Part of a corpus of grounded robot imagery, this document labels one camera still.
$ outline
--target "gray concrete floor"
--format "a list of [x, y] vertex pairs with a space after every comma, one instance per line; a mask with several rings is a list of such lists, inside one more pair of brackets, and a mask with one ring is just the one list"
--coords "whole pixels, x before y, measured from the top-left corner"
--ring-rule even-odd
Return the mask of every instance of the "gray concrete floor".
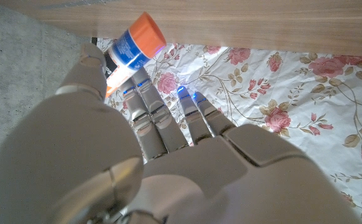
[[55, 92], [83, 42], [90, 38], [0, 6], [0, 142], [35, 105]]

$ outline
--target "floral tablecloth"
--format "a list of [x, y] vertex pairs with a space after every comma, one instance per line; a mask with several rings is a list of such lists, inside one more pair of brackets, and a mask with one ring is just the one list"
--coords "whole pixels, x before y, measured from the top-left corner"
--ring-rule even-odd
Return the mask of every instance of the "floral tablecloth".
[[[180, 85], [306, 152], [362, 219], [362, 57], [168, 44], [145, 68], [189, 142]], [[108, 104], [127, 117], [121, 94]]]

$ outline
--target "robotic hand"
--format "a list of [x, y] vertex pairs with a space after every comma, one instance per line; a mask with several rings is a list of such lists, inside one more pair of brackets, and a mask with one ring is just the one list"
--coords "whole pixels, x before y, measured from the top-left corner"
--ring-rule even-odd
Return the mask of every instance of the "robotic hand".
[[103, 104], [104, 68], [84, 45], [2, 144], [0, 223], [359, 223], [302, 151], [181, 86], [189, 147], [144, 69], [120, 87], [134, 134]]

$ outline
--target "robot finger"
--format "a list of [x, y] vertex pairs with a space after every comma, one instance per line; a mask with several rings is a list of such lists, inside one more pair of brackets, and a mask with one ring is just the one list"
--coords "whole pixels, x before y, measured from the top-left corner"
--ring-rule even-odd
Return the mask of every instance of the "robot finger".
[[127, 80], [120, 90], [123, 92], [125, 103], [131, 113], [131, 126], [139, 139], [143, 154], [147, 160], [157, 158], [168, 153], [164, 142], [151, 121], [148, 110], [142, 97], [138, 94], [132, 79]]
[[193, 94], [193, 101], [198, 106], [201, 114], [206, 119], [212, 133], [215, 136], [223, 134], [225, 131], [236, 126], [229, 121], [224, 114], [218, 111], [200, 92]]
[[136, 88], [142, 96], [151, 120], [160, 133], [168, 152], [189, 146], [185, 136], [181, 132], [170, 110], [165, 105], [156, 87], [153, 85], [146, 70], [141, 68], [133, 75], [132, 79], [137, 83]]
[[186, 87], [181, 86], [178, 88], [178, 97], [185, 114], [185, 121], [188, 125], [189, 132], [191, 133], [193, 143], [198, 144], [198, 142], [203, 139], [211, 138], [212, 135], [208, 130], [201, 113], [193, 103], [191, 95]]

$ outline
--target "glue stick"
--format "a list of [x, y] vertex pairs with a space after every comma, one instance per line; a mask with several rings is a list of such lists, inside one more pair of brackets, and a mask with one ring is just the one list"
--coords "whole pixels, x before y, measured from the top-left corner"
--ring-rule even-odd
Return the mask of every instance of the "glue stick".
[[165, 46], [166, 40], [157, 24], [147, 12], [144, 12], [105, 52], [106, 97]]

